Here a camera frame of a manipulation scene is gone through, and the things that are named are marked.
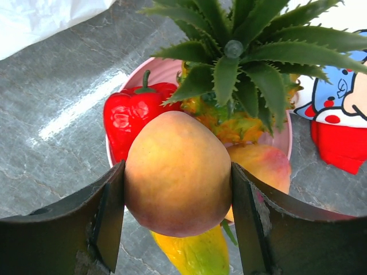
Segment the mango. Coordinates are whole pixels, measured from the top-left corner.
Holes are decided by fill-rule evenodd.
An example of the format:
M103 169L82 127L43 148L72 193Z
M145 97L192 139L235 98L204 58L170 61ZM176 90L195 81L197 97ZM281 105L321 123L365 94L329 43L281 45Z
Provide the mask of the mango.
M231 158L204 125L178 111L150 121L131 145L125 203L144 227L188 237L217 226L232 202Z
M157 245L182 275L228 275L229 254L220 225L194 237L151 232Z
M264 183L286 194L291 185L291 165L288 157L279 149L265 144L240 144L227 147L233 162L238 163ZM234 222L232 207L225 217Z

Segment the toy fruit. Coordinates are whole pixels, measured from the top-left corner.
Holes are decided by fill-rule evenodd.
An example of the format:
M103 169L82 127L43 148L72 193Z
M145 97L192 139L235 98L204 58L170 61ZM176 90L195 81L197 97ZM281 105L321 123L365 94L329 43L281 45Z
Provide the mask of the toy fruit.
M150 120L167 111L181 110L180 103L162 106L177 86L167 82L148 86L149 74L147 70L143 86L113 93L104 104L104 127L116 162L126 160L132 142Z
M125 203L162 235L187 237L217 226L232 202L231 159L204 125L178 111L149 122L131 145Z
M324 66L367 73L347 52L367 48L356 33L311 26L342 0L310 1L284 14L290 0L154 0L145 14L169 17L187 40L154 57L182 60L182 101L223 142L243 143L282 129L300 75L328 81Z
M286 194L291 185L291 165L288 157L269 145L233 145L227 148L233 162L238 163L262 182ZM234 221L232 208L225 217Z
M182 275L229 274L228 248L220 225L194 237L152 235Z

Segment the pineapple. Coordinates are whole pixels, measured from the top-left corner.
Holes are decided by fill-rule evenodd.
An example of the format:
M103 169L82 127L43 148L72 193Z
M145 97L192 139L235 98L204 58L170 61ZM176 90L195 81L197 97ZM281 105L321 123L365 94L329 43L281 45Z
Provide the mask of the pineapple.
M318 0L281 14L289 0L154 0L142 12L171 18L187 40L154 57L182 60L179 88L164 104L182 102L223 143L256 142L282 130L300 75L328 81L324 66L367 73L348 52L367 38L311 26L341 0Z

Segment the gray marble surface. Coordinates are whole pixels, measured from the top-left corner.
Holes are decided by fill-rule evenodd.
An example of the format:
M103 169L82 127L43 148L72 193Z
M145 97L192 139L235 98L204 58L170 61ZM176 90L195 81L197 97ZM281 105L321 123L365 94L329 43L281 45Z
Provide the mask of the gray marble surface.
M0 218L28 214L108 169L103 104L154 50L183 34L169 20L119 0L108 11L0 61ZM367 215L367 164L357 176L320 160L309 122L292 116L291 195L325 209ZM242 274L229 242L231 274ZM127 213L118 271L178 274L149 232Z

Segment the pineapple leaf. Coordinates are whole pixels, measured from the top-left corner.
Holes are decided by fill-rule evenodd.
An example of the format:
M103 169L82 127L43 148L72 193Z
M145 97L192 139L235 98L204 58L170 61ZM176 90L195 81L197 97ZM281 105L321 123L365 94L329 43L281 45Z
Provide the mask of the pineapple leaf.
M197 9L197 6L195 5L193 0L153 0L153 2L160 4L162 6L167 7L190 7L192 9Z
M213 33L219 42L219 45L224 47L230 39L230 32L224 21L224 10L221 8L218 0L193 0L198 6L200 12L210 23Z
M234 39L240 41L244 50L246 50L250 42L261 34L263 29L269 25L271 20L277 16L288 2L289 0L256 1L255 7L248 14L248 17L235 30L233 34Z
M248 17L248 14L253 9L256 0L234 0L233 1L233 10L231 19L233 21L233 30L234 32L242 23L244 18Z
M197 30L193 25L190 25L183 20L175 20L174 23L186 34L188 39L197 41L201 39L199 30Z
M222 56L215 64L214 92L219 106L224 106L232 98L233 91L236 90L239 62L239 58Z
M213 90L212 67L209 65L196 65L191 68L189 74L162 105L172 104L191 97L201 96Z
M269 110L276 118L276 126L281 128L286 115L286 87L282 75L265 62L254 62L244 71L264 96Z
M272 115L268 107L266 107L266 101L264 97L261 97L260 94L258 94L259 97L259 114L258 118L261 120L261 122L264 124L265 128L268 130L268 132L273 135L272 130Z
M317 0L308 4L297 7L281 16L276 17L269 26L264 29L259 40L266 39L272 33L283 28L291 26L299 26L309 23L312 19L327 11L343 0Z
M241 63L259 60L334 66L367 73L367 66L352 60L346 54L338 53L324 46L304 42L287 41L266 44L248 54L242 59Z
M213 64L212 57L206 53L204 44L198 41L182 42L178 45L162 49L160 52L156 52L152 56L209 65Z
M235 91L233 95L237 101L251 117L257 117L259 114L259 102L255 84L249 77L246 77L237 83L236 88L238 91Z
M217 41L207 32L199 30L201 33L201 41L206 45L208 51L214 56L214 59L218 59L222 56L221 48L219 47Z
M357 33L348 33L318 26L288 27L271 35L266 42L278 42L280 40L316 43L319 46L326 46L338 52L367 49L367 37Z
M292 73L292 74L301 74L309 77L317 77L331 84L326 73L324 73L321 67L316 65L301 65L301 64L290 64L282 62L272 62L270 63L270 65L276 67L280 73L287 73L287 74Z
M197 29L204 30L211 34L212 30L206 20L197 12L185 7L162 7L154 6L144 8L141 13L152 15L158 14L161 16L169 17L172 20L183 20L188 24L193 25Z

